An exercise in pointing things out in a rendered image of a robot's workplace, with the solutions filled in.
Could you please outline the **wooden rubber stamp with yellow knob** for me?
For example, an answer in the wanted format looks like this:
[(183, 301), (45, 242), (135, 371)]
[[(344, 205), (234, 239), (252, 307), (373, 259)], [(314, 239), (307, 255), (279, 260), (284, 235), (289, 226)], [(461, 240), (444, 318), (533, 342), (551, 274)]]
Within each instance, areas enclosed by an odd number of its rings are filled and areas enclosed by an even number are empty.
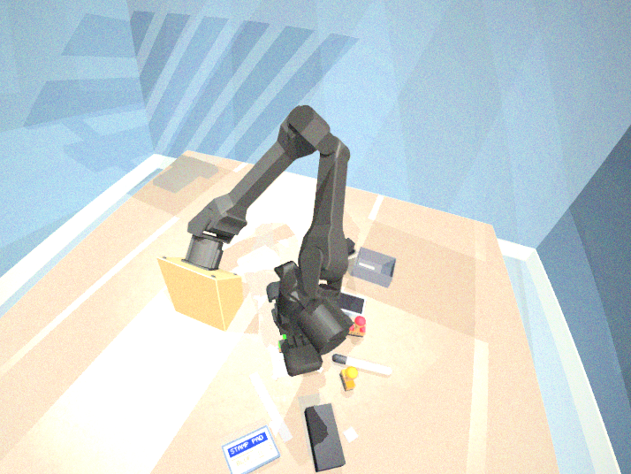
[(358, 371), (353, 366), (342, 370), (339, 375), (342, 379), (342, 385), (345, 391), (353, 390), (356, 387), (354, 379), (358, 376)]

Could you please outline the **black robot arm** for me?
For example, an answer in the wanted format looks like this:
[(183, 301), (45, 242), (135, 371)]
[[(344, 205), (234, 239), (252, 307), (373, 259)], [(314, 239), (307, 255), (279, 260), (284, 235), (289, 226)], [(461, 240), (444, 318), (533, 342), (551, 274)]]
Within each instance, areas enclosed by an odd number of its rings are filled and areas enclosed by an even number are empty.
[(296, 317), (304, 335), (324, 356), (345, 341), (354, 325), (336, 301), (349, 265), (343, 217), (350, 150), (310, 106), (292, 109), (280, 125), (276, 143), (228, 194), (211, 200), (187, 223), (192, 238), (180, 262), (219, 270), (223, 245), (230, 245), (247, 225), (247, 209), (295, 159), (316, 151), (320, 158), (314, 213), (302, 239), (298, 265), (291, 260), (273, 271), (280, 279), (280, 309)]

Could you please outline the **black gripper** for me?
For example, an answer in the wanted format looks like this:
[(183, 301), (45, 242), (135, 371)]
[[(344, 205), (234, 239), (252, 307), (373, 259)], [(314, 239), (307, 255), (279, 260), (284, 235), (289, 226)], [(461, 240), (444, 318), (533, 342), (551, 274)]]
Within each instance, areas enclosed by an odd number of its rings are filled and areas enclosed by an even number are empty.
[(286, 373), (288, 376), (294, 377), (312, 371), (319, 371), (323, 366), (322, 356), (318, 354), (307, 336), (299, 328), (296, 317), (288, 317), (279, 307), (279, 282), (270, 282), (266, 286), (266, 292), (269, 303), (276, 300), (276, 303), (274, 303), (275, 308), (271, 310), (273, 321), (280, 335), (286, 335), (286, 339), (278, 341), (283, 354)]

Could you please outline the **rubber stamp with red knob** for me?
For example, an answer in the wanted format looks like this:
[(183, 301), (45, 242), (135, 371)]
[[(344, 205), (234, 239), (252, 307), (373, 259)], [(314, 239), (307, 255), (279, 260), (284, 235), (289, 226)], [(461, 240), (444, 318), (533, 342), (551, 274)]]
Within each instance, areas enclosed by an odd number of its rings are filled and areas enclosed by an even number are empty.
[(362, 316), (358, 316), (354, 319), (354, 325), (350, 328), (348, 335), (363, 338), (366, 333), (366, 319)]

